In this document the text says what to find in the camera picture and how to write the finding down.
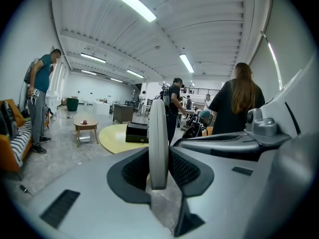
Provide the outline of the green bin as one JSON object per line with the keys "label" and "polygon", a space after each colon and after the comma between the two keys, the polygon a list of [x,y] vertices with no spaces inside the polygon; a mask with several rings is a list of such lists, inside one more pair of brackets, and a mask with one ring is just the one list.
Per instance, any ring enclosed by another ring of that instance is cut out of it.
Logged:
{"label": "green bin", "polygon": [[69,112],[75,112],[78,109],[79,100],[75,98],[67,98],[66,106]]}

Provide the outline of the white pedestal block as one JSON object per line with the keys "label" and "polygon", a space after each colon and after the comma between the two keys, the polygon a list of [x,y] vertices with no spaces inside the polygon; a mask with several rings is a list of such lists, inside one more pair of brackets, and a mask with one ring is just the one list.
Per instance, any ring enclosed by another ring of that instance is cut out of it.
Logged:
{"label": "white pedestal block", "polygon": [[94,102],[93,108],[98,115],[108,115],[110,110],[110,104],[104,102]]}

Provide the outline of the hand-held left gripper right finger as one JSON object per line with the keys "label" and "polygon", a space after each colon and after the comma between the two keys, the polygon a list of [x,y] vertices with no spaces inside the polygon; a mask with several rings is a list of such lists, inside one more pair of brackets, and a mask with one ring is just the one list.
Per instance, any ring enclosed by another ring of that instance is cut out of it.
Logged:
{"label": "hand-held left gripper right finger", "polygon": [[286,239],[311,223],[316,145],[283,145],[257,162],[173,147],[169,170],[182,192],[177,238]]}

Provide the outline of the black grey backpack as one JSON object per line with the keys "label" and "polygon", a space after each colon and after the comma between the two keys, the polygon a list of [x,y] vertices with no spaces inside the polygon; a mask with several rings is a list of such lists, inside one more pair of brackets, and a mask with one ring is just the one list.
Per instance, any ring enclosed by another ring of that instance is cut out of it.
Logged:
{"label": "black grey backpack", "polygon": [[168,107],[171,103],[171,87],[165,88],[162,95],[162,100],[165,107]]}

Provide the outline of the dark patterned cushion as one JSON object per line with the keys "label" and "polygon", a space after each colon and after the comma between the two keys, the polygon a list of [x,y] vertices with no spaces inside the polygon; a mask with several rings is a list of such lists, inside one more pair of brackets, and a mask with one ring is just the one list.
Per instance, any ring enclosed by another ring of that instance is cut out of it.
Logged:
{"label": "dark patterned cushion", "polygon": [[13,110],[7,101],[2,102],[0,110],[6,123],[9,137],[12,140],[13,138],[18,136],[17,123],[14,117]]}

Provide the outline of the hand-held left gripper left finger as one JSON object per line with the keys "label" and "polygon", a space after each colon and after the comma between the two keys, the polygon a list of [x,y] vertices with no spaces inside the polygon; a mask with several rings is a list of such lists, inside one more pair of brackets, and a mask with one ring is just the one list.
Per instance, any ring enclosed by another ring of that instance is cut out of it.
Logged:
{"label": "hand-held left gripper left finger", "polygon": [[75,166],[17,209],[45,239],[171,239],[145,191],[148,152],[137,148]]}

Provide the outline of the orange sofa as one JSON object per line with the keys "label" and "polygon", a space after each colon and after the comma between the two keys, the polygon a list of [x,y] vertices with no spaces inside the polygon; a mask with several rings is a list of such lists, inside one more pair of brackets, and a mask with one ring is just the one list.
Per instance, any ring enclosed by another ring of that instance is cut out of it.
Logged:
{"label": "orange sofa", "polygon": [[[18,110],[17,105],[14,103],[13,99],[5,100],[9,103],[11,106],[15,120],[17,122],[17,128],[19,128],[22,124],[24,124],[27,119],[25,119],[21,112]],[[4,130],[3,126],[0,126],[0,170],[6,171],[6,172],[15,172],[20,173],[21,167],[18,166],[18,163],[15,159],[11,144],[10,144],[10,137],[9,134],[2,134],[2,131]]]}

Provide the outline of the striped blanket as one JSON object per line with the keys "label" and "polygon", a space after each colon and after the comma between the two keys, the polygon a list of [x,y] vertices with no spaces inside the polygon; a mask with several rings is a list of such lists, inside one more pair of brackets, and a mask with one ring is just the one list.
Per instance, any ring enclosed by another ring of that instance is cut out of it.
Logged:
{"label": "striped blanket", "polygon": [[19,167],[23,165],[23,160],[32,146],[31,128],[31,121],[26,121],[18,128],[18,136],[10,141],[15,159]]}

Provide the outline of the white sink cabinet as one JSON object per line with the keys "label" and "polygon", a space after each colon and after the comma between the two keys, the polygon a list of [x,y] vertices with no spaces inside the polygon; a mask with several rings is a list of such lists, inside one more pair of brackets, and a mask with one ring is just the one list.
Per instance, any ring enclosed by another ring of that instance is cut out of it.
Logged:
{"label": "white sink cabinet", "polygon": [[58,98],[57,96],[46,95],[45,102],[48,108],[50,108],[50,110],[56,114],[57,107],[61,105],[61,98]]}

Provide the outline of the black metal railing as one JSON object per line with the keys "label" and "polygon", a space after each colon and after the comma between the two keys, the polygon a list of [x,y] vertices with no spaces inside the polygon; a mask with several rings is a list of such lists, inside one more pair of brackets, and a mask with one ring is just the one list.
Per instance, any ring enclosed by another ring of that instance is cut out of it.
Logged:
{"label": "black metal railing", "polygon": [[216,95],[219,92],[219,90],[216,90],[216,89],[203,89],[203,88],[191,88],[191,87],[186,88],[186,87],[184,87],[184,88],[180,89],[180,92],[182,94],[194,94],[194,95],[207,95],[207,94],[209,94],[209,95],[212,96],[212,95]]}

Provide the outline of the oval wooden coffee table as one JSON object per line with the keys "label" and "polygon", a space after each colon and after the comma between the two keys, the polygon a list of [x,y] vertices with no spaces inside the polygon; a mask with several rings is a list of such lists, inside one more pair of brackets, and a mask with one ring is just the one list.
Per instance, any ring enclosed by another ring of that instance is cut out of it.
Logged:
{"label": "oval wooden coffee table", "polygon": [[[81,124],[81,121],[83,120],[86,120],[88,123]],[[73,124],[75,126],[75,131],[76,131],[77,147],[80,146],[80,131],[81,130],[93,130],[95,138],[96,138],[96,142],[99,143],[98,136],[97,136],[98,122],[92,116],[86,115],[86,114],[76,114],[74,116]]]}

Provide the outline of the white round plate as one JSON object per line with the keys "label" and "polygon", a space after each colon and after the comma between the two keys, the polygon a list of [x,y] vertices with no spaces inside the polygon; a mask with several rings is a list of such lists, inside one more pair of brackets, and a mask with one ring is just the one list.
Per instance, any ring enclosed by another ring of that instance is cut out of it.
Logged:
{"label": "white round plate", "polygon": [[149,121],[149,169],[153,190],[166,189],[168,148],[165,106],[161,99],[153,100]]}

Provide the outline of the black box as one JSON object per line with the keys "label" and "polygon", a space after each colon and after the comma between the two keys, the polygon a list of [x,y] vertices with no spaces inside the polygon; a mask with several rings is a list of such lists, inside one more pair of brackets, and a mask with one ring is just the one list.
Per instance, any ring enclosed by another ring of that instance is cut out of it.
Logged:
{"label": "black box", "polygon": [[126,128],[126,142],[148,143],[148,125],[143,123],[129,122]]}

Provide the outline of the grey roller blind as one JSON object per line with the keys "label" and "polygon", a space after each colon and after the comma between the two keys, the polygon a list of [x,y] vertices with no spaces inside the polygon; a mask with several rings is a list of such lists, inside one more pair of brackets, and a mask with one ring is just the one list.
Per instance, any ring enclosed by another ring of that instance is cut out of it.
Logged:
{"label": "grey roller blind", "polygon": [[253,80],[261,88],[265,101],[268,102],[283,88],[283,82],[276,55],[263,32],[250,67]]}

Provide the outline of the dark wooden cabinet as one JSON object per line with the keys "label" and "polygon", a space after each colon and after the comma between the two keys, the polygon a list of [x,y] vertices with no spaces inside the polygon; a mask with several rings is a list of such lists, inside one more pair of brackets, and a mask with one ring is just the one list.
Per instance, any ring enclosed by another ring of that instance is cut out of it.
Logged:
{"label": "dark wooden cabinet", "polygon": [[113,121],[119,123],[132,121],[134,108],[132,106],[114,104]]}

